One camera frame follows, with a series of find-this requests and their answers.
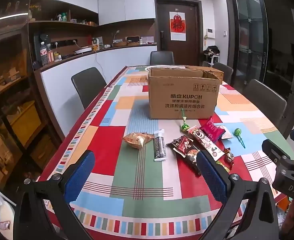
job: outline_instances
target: power cord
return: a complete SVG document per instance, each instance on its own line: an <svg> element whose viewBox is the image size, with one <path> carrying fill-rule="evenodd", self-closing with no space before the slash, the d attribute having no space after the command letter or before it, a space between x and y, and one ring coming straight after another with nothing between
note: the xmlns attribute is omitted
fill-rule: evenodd
<svg viewBox="0 0 294 240"><path fill-rule="evenodd" d="M81 47L78 46L77 42L75 40L73 40L73 42L77 45L78 48L82 49ZM95 61L97 62L97 64L100 66L101 70L102 70L102 74L103 74L103 78L106 80L106 76L104 74L104 70L103 70L103 67L102 65L100 65L100 63L97 61L97 52L96 50L94 50L96 56L95 56Z"/></svg>
<svg viewBox="0 0 294 240"><path fill-rule="evenodd" d="M104 74L103 67L102 67L102 65L100 65L100 63L99 63L99 62L98 62L98 60L97 60L97 51L96 51L96 50L94 50L94 52L95 52L95 54L96 54L95 61L96 61L96 62L97 62L97 64L100 66L100 68L101 68L101 70L102 70L103 78L104 78L104 79L105 79L105 81L106 81L106 76L105 76L105 74Z"/></svg>

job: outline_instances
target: kitchen counter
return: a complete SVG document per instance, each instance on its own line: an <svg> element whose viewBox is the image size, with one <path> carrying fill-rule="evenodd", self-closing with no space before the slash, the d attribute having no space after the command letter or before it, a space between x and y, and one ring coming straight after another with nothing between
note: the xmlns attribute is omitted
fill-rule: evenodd
<svg viewBox="0 0 294 240"><path fill-rule="evenodd" d="M84 112L71 82L73 75L96 67L108 84L125 66L149 65L152 51L157 51L157 45L109 48L99 50L97 54L91 51L34 71L41 98L59 136L64 139Z"/></svg>
<svg viewBox="0 0 294 240"><path fill-rule="evenodd" d="M135 47L147 47L147 46L157 46L157 44L144 44L144 45L136 45L136 46L120 46L120 47L111 47L109 49L100 49L98 51L96 51L96 53L99 53L99 52L103 52L103 51L108 51L108 50L113 50L113 49L123 49L123 48L135 48ZM82 54L75 54L75 56L73 57L69 57L69 58L65 58L65 59L62 59L60 61L57 61L57 62L50 62L49 64L47 64L46 66L44 67L41 67L35 71L37 72L43 72L45 70L48 70L52 67L55 67L55 66L58 66L60 64L63 64L65 62L68 62L68 61L71 61L71 60L74 60L76 58L80 58L80 57L84 57L84 56L88 56L88 55L91 55L91 54L95 54L95 51L90 51L90 52L85 52L85 53L82 53Z"/></svg>

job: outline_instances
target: pink snack package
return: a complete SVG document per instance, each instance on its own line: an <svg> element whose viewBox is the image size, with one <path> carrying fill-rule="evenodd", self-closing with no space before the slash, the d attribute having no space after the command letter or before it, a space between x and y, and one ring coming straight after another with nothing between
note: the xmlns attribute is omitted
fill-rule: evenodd
<svg viewBox="0 0 294 240"><path fill-rule="evenodd" d="M224 129L214 125L212 116L200 128L213 143L215 143L218 139L220 139L225 133Z"/></svg>

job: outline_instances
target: colorful tablecloth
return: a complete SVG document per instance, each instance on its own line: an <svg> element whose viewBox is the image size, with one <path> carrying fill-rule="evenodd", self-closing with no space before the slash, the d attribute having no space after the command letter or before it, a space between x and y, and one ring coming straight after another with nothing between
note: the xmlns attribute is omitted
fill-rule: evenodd
<svg viewBox="0 0 294 240"><path fill-rule="evenodd" d="M165 129L165 143L182 135L182 120L152 120L148 116L145 67L124 68L82 114L40 178L63 173L86 149L94 152L92 173L70 206L96 239L197 239L221 207L203 177L196 177L169 148L167 160L155 162L152 141L138 150L122 140L131 132L158 129ZM231 173L245 180L265 177L273 182L276 165L262 151L266 138L294 157L275 126L226 83L219 88L213 118L215 124L223 124L231 132L241 128L246 149L236 138L216 144L222 150L231 148L235 155ZM190 126L203 122L188 120ZM275 198L280 197L277 190L272 192ZM235 221L241 219L245 207L243 201ZM58 225L48 202L47 208Z"/></svg>

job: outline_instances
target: blue gripper pad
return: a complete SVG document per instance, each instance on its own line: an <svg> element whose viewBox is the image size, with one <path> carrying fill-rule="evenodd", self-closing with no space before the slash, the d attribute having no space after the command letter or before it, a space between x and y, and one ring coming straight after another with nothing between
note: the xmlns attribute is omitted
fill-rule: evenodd
<svg viewBox="0 0 294 240"><path fill-rule="evenodd" d="M203 175L205 182L207 183L215 200L224 205L227 202L226 184L202 151L197 154L196 160L197 167L200 169L201 174Z"/></svg>
<svg viewBox="0 0 294 240"><path fill-rule="evenodd" d="M76 167L73 174L65 184L64 198L67 203L75 201L81 192L86 180L88 179L94 165L95 156L91 151L85 152L87 155L83 158L81 163Z"/></svg>

